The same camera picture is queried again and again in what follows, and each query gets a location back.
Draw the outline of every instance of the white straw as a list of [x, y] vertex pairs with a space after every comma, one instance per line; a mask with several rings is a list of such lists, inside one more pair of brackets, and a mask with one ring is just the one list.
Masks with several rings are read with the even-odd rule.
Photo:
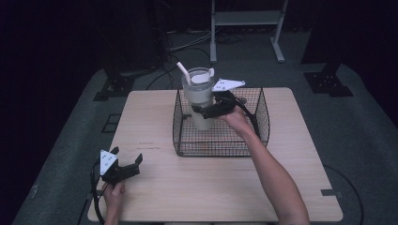
[[191, 77], [190, 73], [182, 66], [180, 62], [176, 63], [176, 65], [181, 69], [181, 71], [185, 74], [185, 79], [187, 80], [188, 85], [191, 85]]

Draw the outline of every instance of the hand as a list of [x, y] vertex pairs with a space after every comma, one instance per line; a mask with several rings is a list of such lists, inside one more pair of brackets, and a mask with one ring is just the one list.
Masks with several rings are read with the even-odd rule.
[[107, 208], [105, 224], [117, 224], [123, 209], [123, 194], [126, 191], [125, 181], [117, 183], [114, 187], [105, 183], [102, 190]]
[[222, 115], [219, 117], [221, 120], [225, 121], [228, 124], [228, 127], [233, 129], [235, 133], [244, 139], [245, 133], [252, 133], [252, 127], [250, 127], [245, 113], [240, 107], [236, 106], [231, 113], [226, 115]]

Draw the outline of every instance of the metal stand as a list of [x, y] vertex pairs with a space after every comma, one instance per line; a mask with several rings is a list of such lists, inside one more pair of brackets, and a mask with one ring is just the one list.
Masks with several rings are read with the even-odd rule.
[[119, 71], [109, 60], [104, 60], [104, 67], [108, 79], [102, 86], [102, 90], [96, 94], [94, 101], [105, 101], [109, 97], [126, 97], [129, 95], [134, 78], [127, 78], [120, 75]]
[[337, 78], [336, 72], [340, 64], [340, 61], [333, 61], [326, 63], [320, 72], [304, 73], [314, 94], [329, 94], [331, 97], [353, 96], [348, 87], [343, 85]]
[[216, 53], [216, 26], [218, 25], [264, 25], [276, 24], [275, 37], [272, 37], [271, 44], [279, 63], [284, 63], [284, 57], [278, 41], [282, 30], [284, 15], [288, 0], [283, 1], [281, 10], [271, 11], [231, 11], [216, 12], [215, 0], [211, 1], [211, 40], [210, 40], [210, 62], [217, 62]]

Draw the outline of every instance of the black cable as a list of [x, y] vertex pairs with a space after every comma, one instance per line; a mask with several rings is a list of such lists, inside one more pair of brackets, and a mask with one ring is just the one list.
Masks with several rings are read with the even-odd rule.
[[253, 125], [254, 132], [258, 136], [258, 138], [261, 140], [260, 130], [258, 129], [257, 119], [255, 118], [255, 116], [251, 112], [249, 112], [249, 110], [238, 100], [235, 100], [235, 103], [238, 105], [238, 107], [240, 107], [240, 109], [242, 109], [249, 116], [249, 119]]
[[105, 188], [103, 189], [103, 191], [102, 191], [102, 192], [100, 193], [100, 195], [99, 195], [99, 199], [100, 199], [100, 197], [102, 197], [103, 192], [105, 192], [105, 190], [106, 190], [106, 188], [108, 188], [108, 186], [109, 186], [109, 183], [106, 183]]
[[[170, 57], [172, 57], [172, 58], [175, 58], [175, 60], [177, 61], [177, 62], [179, 62], [179, 59], [178, 59], [178, 57], [176, 57], [176, 56], [174, 56], [174, 55], [170, 55]], [[174, 86], [173, 86], [173, 83], [175, 82], [175, 79], [174, 79], [174, 77], [170, 74], [170, 76], [171, 76], [171, 78], [172, 78], [172, 82], [171, 83], [169, 83], [169, 85], [167, 85], [167, 87], [166, 88], [168, 88], [170, 85], [172, 86], [172, 89], [174, 89]]]
[[80, 211], [79, 219], [77, 220], [77, 225], [80, 225], [80, 223], [82, 222], [83, 213], [84, 213], [85, 206], [87, 205], [87, 203], [88, 203], [88, 199], [86, 199], [84, 201], [82, 211]]
[[186, 51], [186, 50], [197, 50], [197, 51], [200, 51], [200, 52], [204, 53], [207, 56], [208, 59], [210, 59], [210, 54], [208, 54], [205, 50], [199, 49], [199, 48], [186, 47], [186, 48], [182, 48], [182, 49], [179, 49], [179, 50], [174, 50], [173, 53], [178, 53], [178, 52], [182, 52], [182, 51]]
[[208, 30], [202, 30], [202, 31], [183, 31], [181, 32], [182, 34], [185, 35], [191, 35], [191, 36], [198, 36], [198, 37], [205, 37], [208, 35], [209, 31]]
[[166, 86], [166, 89], [168, 89], [168, 87], [169, 87], [170, 85], [172, 86], [172, 89], [173, 89], [174, 77], [170, 74], [170, 71], [167, 70], [167, 69], [164, 67], [164, 64], [161, 66], [161, 68], [162, 68], [165, 72], [167, 72], [167, 75], [168, 75], [169, 80], [170, 80], [170, 83]]
[[364, 218], [365, 218], [365, 212], [363, 209], [363, 203], [362, 203], [362, 199], [360, 198], [360, 194], [358, 193], [357, 189], [354, 187], [354, 185], [351, 183], [351, 181], [349, 181], [349, 179], [344, 176], [341, 172], [337, 171], [336, 169], [330, 167], [329, 165], [325, 165], [323, 164], [323, 166], [331, 171], [334, 171], [335, 173], [339, 174], [340, 176], [343, 177], [343, 179], [348, 183], [349, 186], [351, 186], [351, 188], [354, 190], [355, 195], [357, 196], [358, 202], [360, 204], [360, 225], [363, 224]]
[[[173, 58], [175, 58], [175, 59], [177, 60], [177, 62], [179, 62], [179, 59], [178, 59], [176, 56], [173, 56], [173, 55], [170, 55], [170, 56], [173, 57]], [[176, 64], [175, 64], [175, 65], [173, 66], [173, 68], [171, 68], [170, 70], [164, 69], [165, 72], [162, 73], [161, 75], [159, 75], [157, 78], [155, 78], [155, 79], [146, 87], [146, 90], [149, 90], [149, 87], [150, 87], [155, 81], [157, 81], [159, 78], [161, 78], [162, 76], [164, 76], [164, 75], [166, 75], [166, 74], [169, 75], [169, 79], [170, 79], [170, 76], [171, 76], [170, 72], [173, 71], [174, 69], [176, 69]]]
[[210, 38], [211, 38], [211, 35], [208, 32], [206, 35], [204, 35], [202, 37], [199, 37], [198, 39], [196, 39], [196, 40], [194, 40], [194, 41], [192, 41], [192, 42], [190, 42], [190, 43], [188, 43], [186, 45], [183, 45], [183, 46], [180, 46], [180, 47], [175, 47], [175, 48], [171, 48], [171, 46], [173, 46], [173, 44], [170, 43], [170, 41], [169, 41], [169, 49], [168, 50], [170, 52], [174, 52], [174, 51], [179, 51], [179, 50], [183, 50], [183, 49], [189, 48], [190, 46], [198, 45], [199, 43], [202, 43], [202, 42], [205, 42], [205, 41], [207, 41], [207, 43], [209, 43], [209, 39]]
[[93, 168], [91, 169], [90, 173], [90, 180], [91, 180], [91, 193], [93, 195], [93, 201], [94, 201], [94, 209], [96, 211], [97, 217], [99, 218], [100, 224], [104, 224], [105, 221], [102, 217], [102, 214], [100, 213], [100, 199], [97, 194], [97, 182], [95, 178], [95, 168], [99, 165], [97, 162], [93, 165]]

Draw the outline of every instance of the wooden table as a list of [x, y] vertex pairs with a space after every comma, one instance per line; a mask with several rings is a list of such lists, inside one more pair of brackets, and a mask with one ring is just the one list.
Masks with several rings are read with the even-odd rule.
[[[343, 213], [331, 189], [299, 106], [288, 88], [264, 88], [270, 134], [268, 150], [288, 170], [311, 221], [339, 221]], [[133, 91], [111, 149], [119, 165], [140, 153], [141, 174], [126, 181], [121, 220], [158, 222], [260, 222], [277, 217], [249, 157], [179, 157], [173, 147], [176, 90]], [[100, 209], [105, 215], [104, 200]], [[98, 221], [93, 203], [90, 220]]]

